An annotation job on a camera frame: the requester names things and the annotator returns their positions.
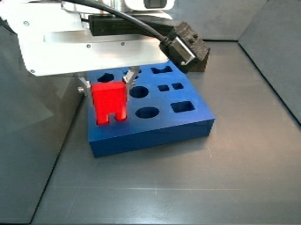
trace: square hole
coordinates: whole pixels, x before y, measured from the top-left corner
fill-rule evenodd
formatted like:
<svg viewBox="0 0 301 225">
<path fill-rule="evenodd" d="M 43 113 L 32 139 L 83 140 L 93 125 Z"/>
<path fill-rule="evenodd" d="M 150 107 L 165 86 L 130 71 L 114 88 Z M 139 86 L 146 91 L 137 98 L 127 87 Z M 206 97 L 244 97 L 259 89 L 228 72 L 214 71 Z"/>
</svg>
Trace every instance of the square hole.
<svg viewBox="0 0 301 225">
<path fill-rule="evenodd" d="M 184 84 L 182 83 L 174 83 L 173 88 L 174 88 L 174 90 L 184 89 Z"/>
<path fill-rule="evenodd" d="M 161 91 L 169 91 L 170 90 L 169 85 L 160 85 L 158 88 L 160 88 Z"/>
<path fill-rule="evenodd" d="M 196 109 L 190 101 L 173 103 L 172 108 L 176 113 L 189 112 Z"/>
</svg>

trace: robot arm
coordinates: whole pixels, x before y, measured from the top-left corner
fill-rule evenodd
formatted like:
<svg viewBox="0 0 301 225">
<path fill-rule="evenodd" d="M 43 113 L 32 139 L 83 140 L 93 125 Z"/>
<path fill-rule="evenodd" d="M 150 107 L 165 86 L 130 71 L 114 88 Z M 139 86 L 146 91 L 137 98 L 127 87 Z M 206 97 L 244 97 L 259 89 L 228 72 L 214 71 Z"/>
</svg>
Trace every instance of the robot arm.
<svg viewBox="0 0 301 225">
<path fill-rule="evenodd" d="M 94 36 L 90 31 L 87 20 L 93 14 L 106 14 L 109 9 L 118 12 L 165 10 L 173 7 L 174 0 L 103 2 L 118 10 L 95 0 L 0 2 L 0 17 L 18 33 L 24 65 L 32 74 L 49 76 L 133 67 L 166 62 L 168 58 L 186 72 L 190 65 L 205 59 L 209 49 L 204 48 L 200 36 L 188 25 L 180 33 L 176 27 L 174 32 L 165 37 L 135 19 L 142 26 L 153 29 L 153 34 L 157 33 L 153 36 L 158 40 L 135 33 Z M 130 18 L 125 12 L 119 12 L 118 16 Z"/>
</svg>

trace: hole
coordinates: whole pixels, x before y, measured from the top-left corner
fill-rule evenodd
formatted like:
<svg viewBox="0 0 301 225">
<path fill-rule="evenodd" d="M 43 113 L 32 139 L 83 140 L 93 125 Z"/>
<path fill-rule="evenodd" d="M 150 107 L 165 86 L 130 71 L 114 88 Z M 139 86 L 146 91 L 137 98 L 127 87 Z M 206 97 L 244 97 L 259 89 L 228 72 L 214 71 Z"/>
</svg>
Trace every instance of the hole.
<svg viewBox="0 0 301 225">
<path fill-rule="evenodd" d="M 174 83 L 173 88 L 174 88 L 174 90 L 184 89 L 184 84 L 182 83 Z"/>
<path fill-rule="evenodd" d="M 194 110 L 194 106 L 189 101 L 173 103 L 172 108 L 176 113 L 184 113 Z"/>
<path fill-rule="evenodd" d="M 137 86 L 131 88 L 130 95 L 134 98 L 146 98 L 149 95 L 149 89 L 144 86 Z"/>
<path fill-rule="evenodd" d="M 161 85 L 161 86 L 158 86 L 158 88 L 160 88 L 161 91 L 169 91 L 170 90 L 169 85 Z"/>
<path fill-rule="evenodd" d="M 106 73 L 106 74 L 103 74 L 103 76 L 101 76 L 99 78 L 98 78 L 98 82 L 102 82 L 102 83 L 109 83 L 110 81 L 113 81 L 114 80 L 114 74 L 109 74 L 109 73 Z"/>
<path fill-rule="evenodd" d="M 142 119 L 150 119 L 160 115 L 160 109 L 156 107 L 145 107 L 137 111 L 137 116 Z"/>
<path fill-rule="evenodd" d="M 165 69 L 152 68 L 154 74 L 165 74 L 173 72 L 173 68 L 168 66 Z"/>
</svg>

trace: circular hole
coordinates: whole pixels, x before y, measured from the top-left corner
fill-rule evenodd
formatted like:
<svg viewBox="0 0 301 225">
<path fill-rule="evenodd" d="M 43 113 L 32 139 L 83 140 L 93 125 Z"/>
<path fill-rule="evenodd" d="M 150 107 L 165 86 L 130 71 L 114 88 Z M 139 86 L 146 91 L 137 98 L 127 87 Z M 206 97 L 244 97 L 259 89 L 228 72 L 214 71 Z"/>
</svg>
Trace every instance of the circular hole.
<svg viewBox="0 0 301 225">
<path fill-rule="evenodd" d="M 137 116 L 142 119 L 150 119 L 160 115 L 160 109 L 156 107 L 145 107 L 135 113 Z"/>
<path fill-rule="evenodd" d="M 103 74 L 103 76 L 98 78 L 98 82 L 102 82 L 102 83 L 109 83 L 113 80 L 114 80 L 114 74 L 109 74 L 109 73 Z"/>
<path fill-rule="evenodd" d="M 134 98 L 145 98 L 149 95 L 149 89 L 144 86 L 133 87 L 130 91 L 130 95 Z"/>
</svg>

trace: gray wall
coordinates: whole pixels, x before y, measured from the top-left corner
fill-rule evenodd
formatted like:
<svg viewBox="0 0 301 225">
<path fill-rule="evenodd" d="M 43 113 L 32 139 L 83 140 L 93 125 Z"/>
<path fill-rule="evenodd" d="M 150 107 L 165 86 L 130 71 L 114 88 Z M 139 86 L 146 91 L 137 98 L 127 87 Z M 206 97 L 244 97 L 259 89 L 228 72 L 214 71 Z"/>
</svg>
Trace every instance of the gray wall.
<svg viewBox="0 0 301 225">
<path fill-rule="evenodd" d="M 238 40 L 268 0 L 177 0 L 169 14 L 205 40 Z"/>
<path fill-rule="evenodd" d="M 240 44 L 301 123 L 300 21 L 300 0 L 269 0 Z"/>
<path fill-rule="evenodd" d="M 73 78 L 38 78 L 0 27 L 0 223 L 28 223 L 81 101 Z"/>
</svg>

